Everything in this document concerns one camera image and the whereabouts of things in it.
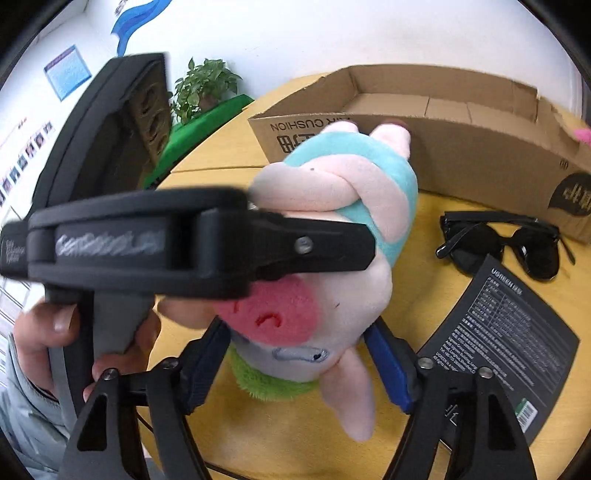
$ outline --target bulletin board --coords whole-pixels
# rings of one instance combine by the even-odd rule
[[[43,70],[60,101],[92,77],[75,45],[60,53]]]

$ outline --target instruction card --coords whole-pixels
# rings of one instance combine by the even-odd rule
[[[490,367],[529,445],[564,386],[579,339],[556,312],[490,255],[441,326],[419,351],[446,369]],[[453,445],[457,406],[441,441]]]

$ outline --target blue wall decoration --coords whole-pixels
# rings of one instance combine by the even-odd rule
[[[113,25],[114,33],[119,37],[117,56],[125,55],[127,42],[133,33],[146,23],[159,16],[170,5],[172,0],[152,0],[149,4],[132,7],[121,14]]]

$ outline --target sleeve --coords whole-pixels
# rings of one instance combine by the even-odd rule
[[[69,434],[59,403],[22,373],[12,335],[6,374],[7,388],[0,392],[0,428],[35,480],[56,480]]]

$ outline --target gripper handle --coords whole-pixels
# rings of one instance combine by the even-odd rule
[[[82,393],[94,379],[92,366],[106,353],[124,353],[135,332],[154,307],[154,296],[115,293],[76,293],[46,289],[50,303],[77,303],[80,333],[73,344],[50,348],[51,373],[64,425],[74,428],[84,407]]]

